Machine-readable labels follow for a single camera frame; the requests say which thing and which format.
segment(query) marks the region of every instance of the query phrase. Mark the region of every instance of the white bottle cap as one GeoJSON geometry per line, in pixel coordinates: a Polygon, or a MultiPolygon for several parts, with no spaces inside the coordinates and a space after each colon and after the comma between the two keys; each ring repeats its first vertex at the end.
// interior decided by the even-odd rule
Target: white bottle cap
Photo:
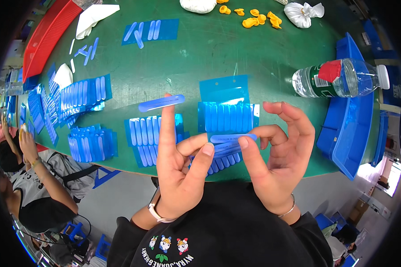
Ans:
{"type": "Polygon", "coordinates": [[[390,88],[389,75],[385,65],[377,65],[377,77],[379,78],[380,88],[385,90],[390,88]]]}

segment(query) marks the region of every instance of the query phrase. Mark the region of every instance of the silver bracelet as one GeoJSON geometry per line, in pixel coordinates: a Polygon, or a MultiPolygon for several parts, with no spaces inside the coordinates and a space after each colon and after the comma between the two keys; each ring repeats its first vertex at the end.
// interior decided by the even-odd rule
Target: silver bracelet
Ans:
{"type": "Polygon", "coordinates": [[[293,194],[293,193],[291,193],[291,196],[293,197],[293,206],[291,207],[291,209],[290,209],[287,213],[282,214],[282,215],[278,215],[278,218],[281,218],[282,216],[285,216],[285,215],[289,214],[292,210],[294,210],[294,207],[295,207],[295,197],[294,197],[294,194],[293,194]]]}

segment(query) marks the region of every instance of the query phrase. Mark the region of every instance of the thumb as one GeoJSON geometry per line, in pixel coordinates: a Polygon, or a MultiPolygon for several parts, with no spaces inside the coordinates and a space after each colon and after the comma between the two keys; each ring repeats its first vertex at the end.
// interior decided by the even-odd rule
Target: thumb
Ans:
{"type": "Polygon", "coordinates": [[[241,146],[242,157],[244,158],[245,166],[252,182],[270,175],[270,171],[260,155],[256,142],[248,136],[240,137],[238,142],[241,146]]]}
{"type": "Polygon", "coordinates": [[[213,162],[213,157],[214,145],[212,143],[204,144],[194,157],[192,166],[190,167],[183,183],[188,183],[192,186],[199,186],[201,184],[203,187],[208,169],[213,162]]]}

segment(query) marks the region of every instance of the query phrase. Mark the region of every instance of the white cloth bag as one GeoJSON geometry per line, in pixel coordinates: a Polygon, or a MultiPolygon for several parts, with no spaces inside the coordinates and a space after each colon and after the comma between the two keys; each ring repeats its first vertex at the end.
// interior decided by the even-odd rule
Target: white cloth bag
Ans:
{"type": "Polygon", "coordinates": [[[211,12],[216,4],[216,0],[180,0],[182,8],[199,14],[211,12]]]}
{"type": "Polygon", "coordinates": [[[285,15],[291,22],[299,28],[309,28],[310,18],[322,18],[324,16],[324,7],[321,3],[311,7],[308,3],[302,6],[299,3],[289,3],[283,8],[285,15]]]}

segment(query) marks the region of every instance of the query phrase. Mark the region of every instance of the cartoon print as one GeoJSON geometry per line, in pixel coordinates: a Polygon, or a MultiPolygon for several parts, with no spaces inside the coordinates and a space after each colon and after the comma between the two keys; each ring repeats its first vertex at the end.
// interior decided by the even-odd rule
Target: cartoon print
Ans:
{"type": "Polygon", "coordinates": [[[163,252],[167,253],[170,246],[171,246],[171,237],[165,238],[165,236],[162,235],[162,240],[159,244],[159,248],[163,250],[163,252]]]}
{"type": "Polygon", "coordinates": [[[188,244],[187,244],[187,240],[188,238],[184,238],[183,240],[181,240],[180,238],[177,238],[177,248],[180,251],[180,255],[183,254],[184,252],[186,252],[188,250],[188,244]]]}
{"type": "Polygon", "coordinates": [[[158,237],[159,237],[158,235],[157,236],[153,236],[153,238],[150,240],[150,243],[149,243],[148,246],[151,248],[151,250],[153,250],[154,245],[156,244],[156,240],[157,240],[158,237]]]}

